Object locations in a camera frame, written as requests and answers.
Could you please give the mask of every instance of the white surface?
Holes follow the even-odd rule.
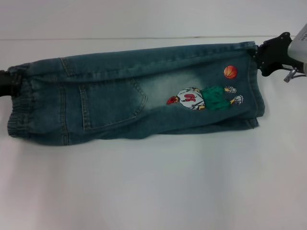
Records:
[[[0,39],[293,35],[306,0],[1,0]]]
[[[305,0],[87,2],[5,0],[0,38],[297,33],[306,23],[307,5]],[[227,9],[242,15],[230,17]],[[296,13],[285,19],[289,9]],[[93,52],[265,39],[0,41],[0,69]],[[286,84],[285,74],[259,76],[267,109],[254,130],[71,147],[10,138],[12,103],[1,97],[0,229],[307,229],[307,80]]]

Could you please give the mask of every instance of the jeans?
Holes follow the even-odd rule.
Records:
[[[264,102],[251,49],[253,42],[178,46],[11,67],[22,85],[8,132],[60,146],[255,128]]]

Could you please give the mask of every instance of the orange basketball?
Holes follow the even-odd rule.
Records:
[[[234,66],[227,66],[224,69],[224,76],[229,79],[235,78],[237,74],[238,74],[238,70]]]

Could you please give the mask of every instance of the denim fabric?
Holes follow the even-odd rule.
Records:
[[[178,46],[11,67],[22,86],[8,132],[74,145],[255,128],[264,103],[249,49],[256,49],[253,42]]]

